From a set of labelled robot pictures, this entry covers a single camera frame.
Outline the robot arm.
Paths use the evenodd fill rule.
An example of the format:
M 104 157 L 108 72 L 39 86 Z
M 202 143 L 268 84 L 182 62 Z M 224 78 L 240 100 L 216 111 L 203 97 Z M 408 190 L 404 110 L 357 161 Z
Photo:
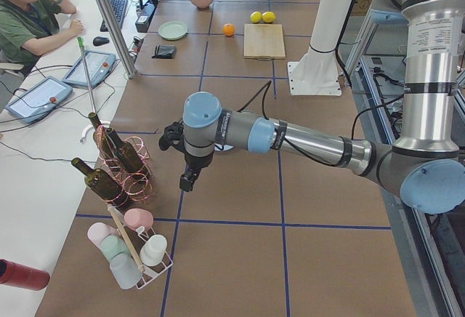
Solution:
M 254 153 L 284 150 L 321 164 L 351 169 L 406 205 L 427 214 L 464 201 L 464 166 L 452 141 L 457 93 L 458 38 L 464 0 L 372 0 L 376 15 L 408 23 L 403 120 L 391 145 L 330 136 L 314 129 L 223 108 L 212 93 L 196 92 L 184 105 L 179 149 L 187 170 L 179 186 L 193 189 L 216 145 Z

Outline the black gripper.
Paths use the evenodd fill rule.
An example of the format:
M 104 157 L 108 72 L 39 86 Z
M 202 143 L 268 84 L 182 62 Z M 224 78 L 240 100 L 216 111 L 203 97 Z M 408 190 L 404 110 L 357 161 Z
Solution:
M 208 167 L 212 162 L 212 154 L 210 153 L 202 157 L 185 154 L 185 161 L 187 168 L 180 176 L 179 187 L 185 192 L 190 192 L 193 190 L 193 186 L 200 176 L 201 170 Z

